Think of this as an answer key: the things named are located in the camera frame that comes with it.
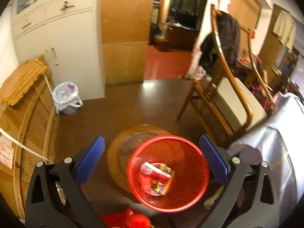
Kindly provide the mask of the red foil snack bag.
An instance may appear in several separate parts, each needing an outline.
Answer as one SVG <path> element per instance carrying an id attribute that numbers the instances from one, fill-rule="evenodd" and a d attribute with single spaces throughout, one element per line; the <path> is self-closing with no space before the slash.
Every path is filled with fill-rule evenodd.
<path id="1" fill-rule="evenodd" d="M 169 175 L 167 173 L 164 173 L 160 169 L 156 168 L 152 165 L 152 163 L 149 162 L 143 162 L 140 165 L 139 170 L 139 183 L 141 190 L 144 191 L 146 194 L 150 194 L 151 191 L 151 180 L 152 178 L 161 178 L 164 177 L 169 178 Z"/>

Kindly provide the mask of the orange purple paper carton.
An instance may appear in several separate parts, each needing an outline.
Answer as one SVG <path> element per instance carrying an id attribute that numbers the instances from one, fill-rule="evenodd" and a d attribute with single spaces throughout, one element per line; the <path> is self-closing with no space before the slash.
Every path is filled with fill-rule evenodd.
<path id="1" fill-rule="evenodd" d="M 169 178 L 155 178 L 153 177 L 151 180 L 151 191 L 150 194 L 152 196 L 164 196 L 168 193 L 171 184 L 173 182 L 173 179 L 175 177 L 175 171 L 172 170 L 170 167 L 168 167 L 164 163 L 152 163 L 153 166 L 160 169 L 164 173 L 167 173 L 169 175 Z"/>

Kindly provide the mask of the white lined trash bin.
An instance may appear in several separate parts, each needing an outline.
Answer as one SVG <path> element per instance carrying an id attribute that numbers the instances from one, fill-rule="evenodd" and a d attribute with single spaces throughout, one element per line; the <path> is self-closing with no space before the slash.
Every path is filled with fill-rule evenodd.
<path id="1" fill-rule="evenodd" d="M 57 114 L 62 112 L 65 115 L 73 115 L 83 105 L 78 88 L 72 82 L 57 85 L 52 92 L 52 98 Z"/>

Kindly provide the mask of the red plastic mesh basket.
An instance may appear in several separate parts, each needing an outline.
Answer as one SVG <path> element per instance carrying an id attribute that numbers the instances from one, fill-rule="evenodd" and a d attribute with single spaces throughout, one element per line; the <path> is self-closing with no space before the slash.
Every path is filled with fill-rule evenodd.
<path id="1" fill-rule="evenodd" d="M 142 143 L 130 157 L 126 172 L 137 200 L 162 213 L 184 211 L 196 204 L 210 179 L 201 150 L 174 135 L 155 136 Z"/>

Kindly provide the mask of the blue checked bed sheet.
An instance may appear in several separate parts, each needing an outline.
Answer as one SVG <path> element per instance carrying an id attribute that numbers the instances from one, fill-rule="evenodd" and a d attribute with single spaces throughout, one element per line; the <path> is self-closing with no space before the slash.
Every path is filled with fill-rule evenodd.
<path id="1" fill-rule="evenodd" d="M 277 109 L 261 126 L 233 142 L 230 156 L 258 165 L 266 161 L 278 193 L 280 222 L 292 213 L 303 196 L 303 104 L 286 93 L 278 98 Z"/>

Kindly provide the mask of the wooden board with woven mat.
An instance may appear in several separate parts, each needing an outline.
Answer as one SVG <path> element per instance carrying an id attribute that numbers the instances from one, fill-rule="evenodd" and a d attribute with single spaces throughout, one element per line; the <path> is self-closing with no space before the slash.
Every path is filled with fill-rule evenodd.
<path id="1" fill-rule="evenodd" d="M 56 157 L 54 87 L 42 55 L 19 65 L 1 86 L 1 194 L 21 219 L 35 164 Z"/>

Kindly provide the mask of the wooden chair with dark jacket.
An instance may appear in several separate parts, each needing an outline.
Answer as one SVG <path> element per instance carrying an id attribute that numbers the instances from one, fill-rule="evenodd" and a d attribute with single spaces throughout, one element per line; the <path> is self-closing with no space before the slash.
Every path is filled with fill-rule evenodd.
<path id="1" fill-rule="evenodd" d="M 266 113 L 272 102 L 263 108 L 247 86 L 233 76 L 219 37 L 217 18 L 223 15 L 224 12 L 211 5 L 211 36 L 217 55 L 214 74 L 205 85 L 193 81 L 177 119 L 181 119 L 190 105 L 207 135 L 220 147 L 228 148 L 233 141 L 267 120 Z"/>

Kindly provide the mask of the dark jacket on chair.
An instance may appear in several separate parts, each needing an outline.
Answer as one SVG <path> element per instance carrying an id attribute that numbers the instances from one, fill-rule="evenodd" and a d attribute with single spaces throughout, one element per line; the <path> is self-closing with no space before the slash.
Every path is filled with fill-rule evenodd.
<path id="1" fill-rule="evenodd" d="M 221 12 L 221 15 L 217 15 L 216 21 L 221 48 L 230 70 L 234 72 L 240 48 L 239 22 L 230 14 L 225 12 Z M 210 74 L 213 72 L 213 65 L 217 61 L 212 33 L 207 35 L 205 40 L 202 42 L 200 51 L 201 56 L 199 66 Z"/>

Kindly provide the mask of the beige hanging jacket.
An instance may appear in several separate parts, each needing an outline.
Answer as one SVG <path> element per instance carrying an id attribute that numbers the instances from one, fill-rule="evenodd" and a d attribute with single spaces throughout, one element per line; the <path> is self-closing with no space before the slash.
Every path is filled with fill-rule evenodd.
<path id="1" fill-rule="evenodd" d="M 295 40 L 296 23 L 289 12 L 284 10 L 279 12 L 274 23 L 273 33 L 277 36 L 282 45 L 291 52 Z"/>

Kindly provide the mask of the white glass door cabinet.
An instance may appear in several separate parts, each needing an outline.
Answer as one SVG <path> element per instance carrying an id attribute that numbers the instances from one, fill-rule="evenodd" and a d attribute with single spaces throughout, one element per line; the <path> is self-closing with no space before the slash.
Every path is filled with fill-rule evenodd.
<path id="1" fill-rule="evenodd" d="M 105 96 L 101 0 L 12 0 L 20 62 L 43 56 L 54 84 L 74 83 L 82 100 Z"/>

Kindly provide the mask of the wooden door panel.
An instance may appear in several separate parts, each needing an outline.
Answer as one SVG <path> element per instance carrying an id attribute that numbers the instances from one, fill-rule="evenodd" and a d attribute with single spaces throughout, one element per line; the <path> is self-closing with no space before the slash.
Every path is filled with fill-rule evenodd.
<path id="1" fill-rule="evenodd" d="M 101 0 L 106 85 L 142 82 L 153 0 Z"/>

